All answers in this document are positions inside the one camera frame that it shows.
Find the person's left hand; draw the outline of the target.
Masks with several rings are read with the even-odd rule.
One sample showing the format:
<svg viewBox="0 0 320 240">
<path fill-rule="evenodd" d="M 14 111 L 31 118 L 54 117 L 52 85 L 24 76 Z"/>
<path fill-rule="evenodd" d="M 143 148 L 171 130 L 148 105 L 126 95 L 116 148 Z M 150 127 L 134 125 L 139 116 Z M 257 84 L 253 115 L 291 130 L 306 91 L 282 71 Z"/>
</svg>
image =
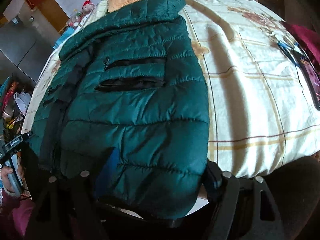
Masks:
<svg viewBox="0 0 320 240">
<path fill-rule="evenodd" d="M 18 155 L 13 155 L 11 161 L 12 164 L 3 165 L 1 168 L 3 188 L 8 195 L 19 198 L 23 192 L 24 170 Z"/>
</svg>

